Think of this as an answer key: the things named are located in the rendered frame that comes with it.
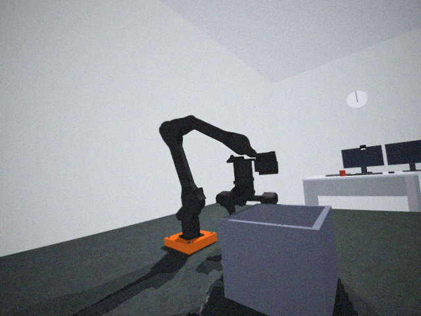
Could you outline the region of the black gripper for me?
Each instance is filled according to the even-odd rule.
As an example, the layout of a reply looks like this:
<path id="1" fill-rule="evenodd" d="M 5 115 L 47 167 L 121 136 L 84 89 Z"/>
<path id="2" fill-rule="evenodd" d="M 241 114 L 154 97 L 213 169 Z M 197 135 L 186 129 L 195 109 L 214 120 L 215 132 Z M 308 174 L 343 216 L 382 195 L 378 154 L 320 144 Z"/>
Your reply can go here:
<path id="1" fill-rule="evenodd" d="M 253 176 L 250 177 L 244 177 L 244 178 L 237 178 L 235 177 L 234 184 L 237 184 L 237 181 L 239 181 L 239 184 L 245 184 L 245 181 L 249 181 L 253 187 L 254 193 L 254 178 Z M 227 209 L 229 214 L 235 213 L 235 205 L 231 205 L 228 194 L 230 191 L 222 191 L 216 196 L 216 203 L 219 203 L 220 206 L 223 206 Z M 271 204 L 277 204 L 278 202 L 278 195 L 276 192 L 264 192 L 261 196 L 256 196 L 253 198 L 252 201 L 260 201 L 260 203 L 271 203 Z"/>

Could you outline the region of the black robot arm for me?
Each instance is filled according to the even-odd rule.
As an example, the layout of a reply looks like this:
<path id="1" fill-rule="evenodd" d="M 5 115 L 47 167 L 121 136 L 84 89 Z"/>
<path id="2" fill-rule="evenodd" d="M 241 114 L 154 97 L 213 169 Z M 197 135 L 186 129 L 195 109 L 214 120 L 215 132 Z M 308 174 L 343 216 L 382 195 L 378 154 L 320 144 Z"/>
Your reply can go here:
<path id="1" fill-rule="evenodd" d="M 197 130 L 222 142 L 238 155 L 256 157 L 254 159 L 244 159 L 244 156 L 234 157 L 230 155 L 230 158 L 226 162 L 234 164 L 235 177 L 244 178 L 253 176 L 252 161 L 255 164 L 255 172 L 259 172 L 259 175 L 278 174 L 278 162 L 275 151 L 257 153 L 251 147 L 248 137 L 243 134 L 222 130 L 193 115 L 162 122 L 159 128 L 159 134 L 170 149 L 182 187 L 182 207 L 176 212 L 176 218 L 182 224 L 183 234 L 178 236 L 185 240 L 204 236 L 204 234 L 200 233 L 198 215 L 201 214 L 201 210 L 205 206 L 206 197 L 203 193 L 203 188 L 198 188 L 194 183 L 182 146 L 183 135 L 186 135 L 192 130 Z M 228 194 L 231 205 L 238 205 L 240 207 L 245 206 L 254 197 L 255 193 L 249 181 L 245 181 L 245 184 L 239 184 L 239 181 L 237 181 L 235 187 Z"/>

